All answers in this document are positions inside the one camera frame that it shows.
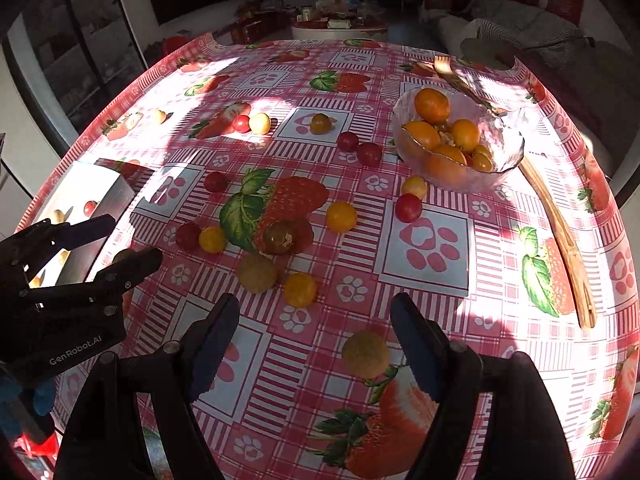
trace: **clear bowl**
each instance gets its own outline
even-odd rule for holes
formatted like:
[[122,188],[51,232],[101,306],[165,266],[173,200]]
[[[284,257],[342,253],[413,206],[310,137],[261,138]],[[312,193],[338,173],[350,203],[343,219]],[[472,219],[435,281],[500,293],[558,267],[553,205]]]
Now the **clear bowl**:
[[[447,96],[450,104],[449,124],[458,119],[469,119],[478,124],[480,144],[491,151],[494,160],[492,172],[477,171],[449,157],[430,152],[402,128],[402,124],[420,120],[415,111],[414,98],[422,88],[433,88]],[[402,94],[394,106],[391,120],[396,149],[404,163],[412,169],[413,174],[419,174],[434,186],[444,189],[459,193],[483,193],[495,189],[524,158],[524,138],[519,131],[506,126],[500,118],[463,93],[436,85],[426,85]]]

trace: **blue glove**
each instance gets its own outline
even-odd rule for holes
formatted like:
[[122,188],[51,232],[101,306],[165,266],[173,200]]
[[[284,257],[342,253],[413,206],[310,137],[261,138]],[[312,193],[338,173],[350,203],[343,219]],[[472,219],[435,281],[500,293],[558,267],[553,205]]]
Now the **blue glove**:
[[[7,376],[0,377],[0,430],[9,442],[22,436],[20,423],[14,419],[6,403],[16,399],[22,387]],[[47,415],[56,400],[56,383],[53,378],[44,381],[33,393],[33,409],[38,415]]]

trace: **wooden utensil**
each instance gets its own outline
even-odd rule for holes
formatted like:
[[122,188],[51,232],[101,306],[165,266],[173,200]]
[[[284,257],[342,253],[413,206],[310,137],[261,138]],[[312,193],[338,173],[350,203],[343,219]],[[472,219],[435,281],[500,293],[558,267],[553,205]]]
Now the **wooden utensil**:
[[[433,67],[435,71],[453,88],[469,96],[474,102],[487,106],[487,103],[476,96],[469,85],[462,81],[462,79],[453,72],[449,57],[436,56]],[[527,179],[527,182],[529,182],[540,198],[542,206],[545,208],[546,216],[549,218],[549,225],[551,225],[551,231],[553,232],[558,248],[560,249],[562,261],[566,267],[572,293],[574,294],[575,311],[578,316],[578,324],[583,330],[593,328],[596,325],[597,314],[596,307],[593,302],[593,295],[591,293],[591,285],[589,284],[587,270],[584,267],[582,255],[575,243],[575,239],[569,229],[569,225],[560,213],[558,206],[554,203],[553,197],[551,196],[545,181],[542,179],[542,176],[526,156],[522,159],[519,168]]]

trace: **wooden handle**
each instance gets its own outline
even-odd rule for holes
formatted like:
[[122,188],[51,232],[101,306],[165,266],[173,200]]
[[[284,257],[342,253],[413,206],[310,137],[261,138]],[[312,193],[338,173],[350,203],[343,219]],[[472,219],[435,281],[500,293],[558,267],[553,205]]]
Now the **wooden handle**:
[[596,325],[596,307],[593,303],[591,285],[587,277],[587,270],[584,268],[582,255],[575,244],[574,236],[569,230],[566,220],[554,203],[551,193],[546,188],[545,181],[533,166],[531,161],[525,156],[520,163],[522,174],[531,184],[531,187],[542,200],[546,216],[549,218],[551,230],[553,231],[564,266],[566,267],[569,281],[574,293],[575,311],[578,315],[578,324],[583,330],[588,330]]

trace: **tablecloth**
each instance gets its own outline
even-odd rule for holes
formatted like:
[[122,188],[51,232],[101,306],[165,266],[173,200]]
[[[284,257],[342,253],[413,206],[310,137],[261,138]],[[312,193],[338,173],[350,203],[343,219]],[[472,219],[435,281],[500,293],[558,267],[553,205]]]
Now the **tablecloth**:
[[[532,357],[558,411],[578,478],[594,475],[616,448],[614,418],[626,417],[628,406],[607,413],[608,401],[628,387],[628,379],[612,380],[623,362],[635,379],[638,294],[629,243],[602,172],[565,111],[521,63],[508,72],[454,63],[494,107],[533,113],[530,128],[522,131],[527,151],[572,229],[596,302],[598,321],[586,333],[575,313],[558,316],[572,306],[566,271],[542,204],[520,172],[485,194],[431,187],[418,221],[401,224],[394,218],[394,201],[409,173],[394,153],[392,107],[403,92],[427,82],[446,87],[430,69],[433,56],[366,40],[227,47],[201,36],[140,76],[94,120],[20,224],[33,220],[73,160],[111,165],[130,179],[136,199],[92,272],[130,245],[158,246],[164,259],[134,292],[127,338],[118,346],[123,356],[152,352],[179,337],[222,292],[238,297],[241,320],[233,343],[211,390],[193,405],[228,478],[351,478],[341,465],[362,475],[356,452],[360,458],[383,454],[391,466],[381,468],[380,476],[395,472],[403,478],[415,450],[394,452],[383,438],[373,451],[365,436],[360,447],[336,458],[318,431],[326,428],[323,421],[345,413],[369,413],[371,434],[425,431],[410,402],[420,395],[388,318],[390,299],[403,290],[450,338],[484,354],[509,356],[519,349]],[[266,112],[274,120],[271,131],[217,135],[217,114],[236,102],[248,102],[251,115]],[[157,109],[169,114],[162,124],[152,121]],[[334,124],[324,136],[309,131],[318,112]],[[134,127],[123,128],[132,117]],[[353,153],[337,149],[343,130],[385,147],[379,168],[363,168]],[[282,285],[247,293],[234,275],[243,253],[235,245],[207,254],[187,253],[175,243],[184,222],[218,225],[220,209],[238,192],[243,175],[256,168],[273,170],[265,186],[300,176],[328,190],[328,201],[308,215],[313,245],[276,259],[283,272],[309,272],[318,280],[308,308],[289,306]],[[225,193],[204,189],[212,170],[231,180]],[[356,228],[343,235],[324,226],[324,212],[337,200],[352,203],[358,213]],[[385,383],[365,383],[347,373],[340,349],[357,330],[385,338],[394,364]],[[94,362],[58,378],[54,412],[62,424]],[[490,397],[482,397],[460,478],[472,478],[478,464],[490,405]],[[149,445],[157,450],[148,396],[140,396],[140,409]],[[600,423],[603,415],[609,417],[608,430]],[[164,474],[161,453],[154,456]]]

